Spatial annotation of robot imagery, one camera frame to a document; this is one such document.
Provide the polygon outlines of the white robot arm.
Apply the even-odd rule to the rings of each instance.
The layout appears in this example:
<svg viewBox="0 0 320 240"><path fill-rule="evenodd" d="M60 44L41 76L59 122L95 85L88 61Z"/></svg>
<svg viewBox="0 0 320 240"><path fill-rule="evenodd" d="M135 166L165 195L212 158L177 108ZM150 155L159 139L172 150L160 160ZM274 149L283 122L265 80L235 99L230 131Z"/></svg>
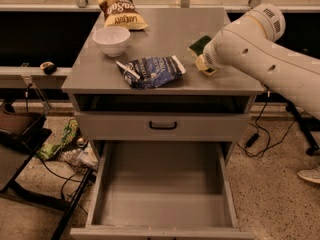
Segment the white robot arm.
<svg viewBox="0 0 320 240"><path fill-rule="evenodd" d="M204 63L212 69L232 66L320 119L320 60L278 45L285 27L276 6L261 4L205 45Z"/></svg>

